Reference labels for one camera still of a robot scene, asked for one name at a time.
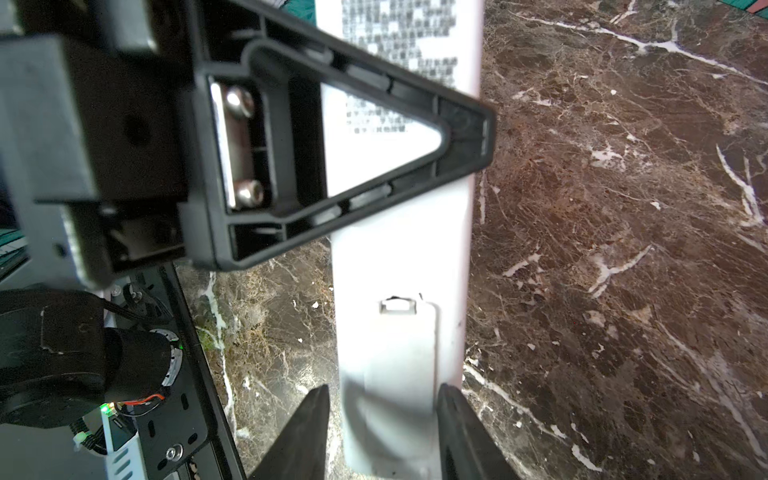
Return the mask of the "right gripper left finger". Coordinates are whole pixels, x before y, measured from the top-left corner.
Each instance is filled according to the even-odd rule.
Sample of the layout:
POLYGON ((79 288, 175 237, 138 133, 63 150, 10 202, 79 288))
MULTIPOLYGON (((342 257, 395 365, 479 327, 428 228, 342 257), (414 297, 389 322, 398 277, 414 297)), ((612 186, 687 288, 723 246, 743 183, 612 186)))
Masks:
POLYGON ((328 386, 310 390, 248 478, 323 480, 329 415, 328 386))

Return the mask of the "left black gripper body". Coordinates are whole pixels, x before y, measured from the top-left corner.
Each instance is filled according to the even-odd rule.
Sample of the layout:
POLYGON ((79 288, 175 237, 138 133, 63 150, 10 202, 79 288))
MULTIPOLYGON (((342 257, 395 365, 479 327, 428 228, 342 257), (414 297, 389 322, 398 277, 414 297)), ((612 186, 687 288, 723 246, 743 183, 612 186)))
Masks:
POLYGON ((1 224, 23 240, 3 289, 100 289, 183 255, 188 63, 180 1, 2 3, 1 224))

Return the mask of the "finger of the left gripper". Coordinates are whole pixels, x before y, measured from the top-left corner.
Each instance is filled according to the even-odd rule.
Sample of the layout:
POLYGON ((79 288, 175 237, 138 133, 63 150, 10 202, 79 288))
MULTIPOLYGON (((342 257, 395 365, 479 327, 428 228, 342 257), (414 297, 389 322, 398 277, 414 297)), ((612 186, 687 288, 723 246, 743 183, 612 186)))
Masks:
POLYGON ((186 2, 187 257, 244 270, 489 166, 495 112, 460 83, 473 7, 186 2))

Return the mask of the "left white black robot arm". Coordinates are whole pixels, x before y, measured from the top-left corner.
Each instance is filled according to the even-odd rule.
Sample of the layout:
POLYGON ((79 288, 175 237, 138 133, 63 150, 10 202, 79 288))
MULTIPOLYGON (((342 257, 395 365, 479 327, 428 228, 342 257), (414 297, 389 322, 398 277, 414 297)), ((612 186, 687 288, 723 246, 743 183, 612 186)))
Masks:
POLYGON ((173 383, 179 351, 99 296, 186 257, 242 270, 487 167, 494 111, 262 1, 5 1, 1 419, 56 428, 173 383), (437 131, 337 194, 331 86, 437 131))

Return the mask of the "white remote control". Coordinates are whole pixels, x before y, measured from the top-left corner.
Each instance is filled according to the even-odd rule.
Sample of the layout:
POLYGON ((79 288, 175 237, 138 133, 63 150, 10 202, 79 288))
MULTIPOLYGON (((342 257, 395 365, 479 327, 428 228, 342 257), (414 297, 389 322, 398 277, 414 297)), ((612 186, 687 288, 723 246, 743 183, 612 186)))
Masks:
MULTIPOLYGON (((480 90, 483 14, 479 1, 316 5, 324 32, 471 96, 480 90)), ((435 404, 442 384, 460 384, 474 187, 463 177, 331 235, 339 382, 343 325, 375 301, 404 297, 437 313, 435 404)), ((438 426, 435 446, 428 479, 442 475, 438 426)))

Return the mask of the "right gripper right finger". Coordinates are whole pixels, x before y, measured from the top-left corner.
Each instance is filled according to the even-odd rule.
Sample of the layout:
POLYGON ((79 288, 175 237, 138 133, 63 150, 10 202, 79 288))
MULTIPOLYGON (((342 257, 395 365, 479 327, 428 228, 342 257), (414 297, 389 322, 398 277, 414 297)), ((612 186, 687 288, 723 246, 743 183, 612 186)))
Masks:
POLYGON ((440 386, 436 413, 443 479, 519 479, 459 388, 440 386))

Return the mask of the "white remote battery cover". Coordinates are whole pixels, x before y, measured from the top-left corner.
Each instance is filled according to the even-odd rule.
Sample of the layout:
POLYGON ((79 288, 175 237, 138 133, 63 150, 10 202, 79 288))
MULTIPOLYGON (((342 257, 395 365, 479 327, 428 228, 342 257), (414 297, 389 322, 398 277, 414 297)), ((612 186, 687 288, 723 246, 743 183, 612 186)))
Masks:
POLYGON ((364 307, 339 342, 344 456, 355 472, 428 479, 436 468, 437 313, 390 297, 364 307))

